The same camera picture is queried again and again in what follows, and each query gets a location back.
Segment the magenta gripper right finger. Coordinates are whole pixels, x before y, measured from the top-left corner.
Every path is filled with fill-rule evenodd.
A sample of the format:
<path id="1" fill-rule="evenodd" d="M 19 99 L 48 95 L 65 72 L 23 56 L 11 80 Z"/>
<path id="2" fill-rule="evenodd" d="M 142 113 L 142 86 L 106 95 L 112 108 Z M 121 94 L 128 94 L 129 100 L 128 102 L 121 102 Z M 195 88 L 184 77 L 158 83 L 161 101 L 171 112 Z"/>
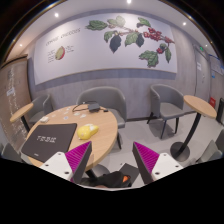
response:
<path id="1" fill-rule="evenodd" d="M 133 143 L 133 155 L 145 184 L 152 183 L 182 169 L 182 166 L 167 153 L 156 153 L 152 149 Z"/>

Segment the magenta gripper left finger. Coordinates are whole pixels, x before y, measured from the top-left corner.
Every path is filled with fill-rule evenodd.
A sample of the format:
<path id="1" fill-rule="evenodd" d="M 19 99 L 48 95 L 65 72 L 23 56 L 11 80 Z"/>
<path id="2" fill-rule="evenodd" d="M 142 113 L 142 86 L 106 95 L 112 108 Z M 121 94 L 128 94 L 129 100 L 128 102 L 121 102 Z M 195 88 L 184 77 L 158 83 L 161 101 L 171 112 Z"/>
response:
<path id="1" fill-rule="evenodd" d="M 91 152 L 92 142 L 89 141 L 66 153 L 55 153 L 41 166 L 41 169 L 75 184 L 79 184 Z"/>

